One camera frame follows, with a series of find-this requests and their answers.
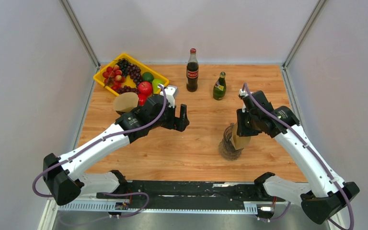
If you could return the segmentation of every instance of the coca-cola logo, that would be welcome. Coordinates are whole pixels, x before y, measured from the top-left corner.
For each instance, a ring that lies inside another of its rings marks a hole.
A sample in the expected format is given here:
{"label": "coca-cola logo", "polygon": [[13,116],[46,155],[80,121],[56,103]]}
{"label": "coca-cola logo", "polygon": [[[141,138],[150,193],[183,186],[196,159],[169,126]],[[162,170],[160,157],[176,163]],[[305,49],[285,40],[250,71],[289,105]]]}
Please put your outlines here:
{"label": "coca-cola logo", "polygon": [[188,78],[197,78],[198,77],[198,70],[194,71],[194,72],[187,70],[187,77]]}

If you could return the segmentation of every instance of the wooden tabletop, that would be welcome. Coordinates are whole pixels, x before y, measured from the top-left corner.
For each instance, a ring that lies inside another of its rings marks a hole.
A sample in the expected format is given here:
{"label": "wooden tabletop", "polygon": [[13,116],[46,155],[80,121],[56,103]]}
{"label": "wooden tabletop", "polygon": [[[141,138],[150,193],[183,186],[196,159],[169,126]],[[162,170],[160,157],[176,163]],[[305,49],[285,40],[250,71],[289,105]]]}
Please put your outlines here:
{"label": "wooden tabletop", "polygon": [[[251,91],[262,90],[274,108],[289,106],[286,89],[275,65],[200,65],[198,90],[188,92],[185,65],[149,65],[180,90],[176,97],[187,105],[190,125],[184,132],[156,128],[146,137],[118,149],[93,165],[88,173],[119,170],[128,180],[253,181],[265,172],[284,179],[306,181],[287,152],[266,134],[252,137],[239,159],[227,161],[218,152],[223,131],[236,123],[242,107],[237,94],[244,82]],[[226,72],[227,92],[223,100],[212,98],[220,72]],[[112,110],[115,96],[95,86],[79,145],[108,128],[119,115]]]}

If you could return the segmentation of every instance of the yellow basket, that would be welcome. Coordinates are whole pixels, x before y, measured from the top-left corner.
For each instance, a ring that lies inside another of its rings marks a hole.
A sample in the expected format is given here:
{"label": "yellow basket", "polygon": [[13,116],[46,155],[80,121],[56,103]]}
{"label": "yellow basket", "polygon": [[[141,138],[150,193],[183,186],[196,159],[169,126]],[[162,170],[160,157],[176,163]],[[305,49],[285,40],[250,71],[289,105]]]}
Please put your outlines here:
{"label": "yellow basket", "polygon": [[[139,61],[137,61],[136,59],[134,59],[133,57],[131,57],[128,54],[125,54],[125,53],[122,53],[121,55],[119,55],[115,60],[111,61],[111,63],[109,63],[104,68],[102,68],[99,72],[97,72],[94,75],[94,80],[96,82],[98,82],[100,85],[102,85],[102,87],[103,87],[105,85],[105,83],[104,83],[105,78],[102,76],[102,74],[106,71],[106,68],[108,66],[113,68],[117,64],[118,60],[123,59],[123,58],[128,60],[129,63],[137,65],[140,68],[140,74],[143,74],[144,72],[150,72],[151,74],[153,74],[154,79],[162,80],[163,85],[165,87],[167,87],[169,85],[170,81],[167,78],[163,77],[161,74],[159,74],[156,71],[150,69],[149,67],[143,65],[142,63],[140,63]],[[133,82],[133,80],[129,76],[126,76],[126,81],[122,84],[122,87],[125,86],[125,85],[130,86],[132,88],[136,88],[136,84]],[[117,92],[115,92],[113,89],[111,89],[111,87],[105,86],[105,88],[107,90],[109,90],[111,93],[115,94],[115,96],[119,96],[119,94]]]}

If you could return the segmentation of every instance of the soda bottle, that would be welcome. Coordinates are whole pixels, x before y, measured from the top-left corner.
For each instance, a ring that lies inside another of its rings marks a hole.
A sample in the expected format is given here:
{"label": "soda bottle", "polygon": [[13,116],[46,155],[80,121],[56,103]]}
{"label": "soda bottle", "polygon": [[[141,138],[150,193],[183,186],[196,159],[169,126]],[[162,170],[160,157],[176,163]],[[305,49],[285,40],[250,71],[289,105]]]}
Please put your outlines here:
{"label": "soda bottle", "polygon": [[225,72],[221,72],[218,81],[214,85],[212,90],[212,96],[215,100],[222,100],[226,93],[226,82],[225,82]]}
{"label": "soda bottle", "polygon": [[198,88],[198,61],[196,59],[196,49],[190,50],[190,59],[187,63],[187,90],[195,92]]}

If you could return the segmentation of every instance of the green glass bottle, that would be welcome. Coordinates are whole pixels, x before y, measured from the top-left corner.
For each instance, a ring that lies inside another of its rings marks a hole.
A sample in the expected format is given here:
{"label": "green glass bottle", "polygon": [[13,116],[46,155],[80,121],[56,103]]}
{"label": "green glass bottle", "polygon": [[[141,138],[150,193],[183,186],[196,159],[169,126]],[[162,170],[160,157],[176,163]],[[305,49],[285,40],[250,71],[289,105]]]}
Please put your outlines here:
{"label": "green glass bottle", "polygon": [[222,100],[226,93],[226,81],[225,72],[221,72],[218,81],[214,85],[214,90],[212,91],[212,96],[215,100]]}

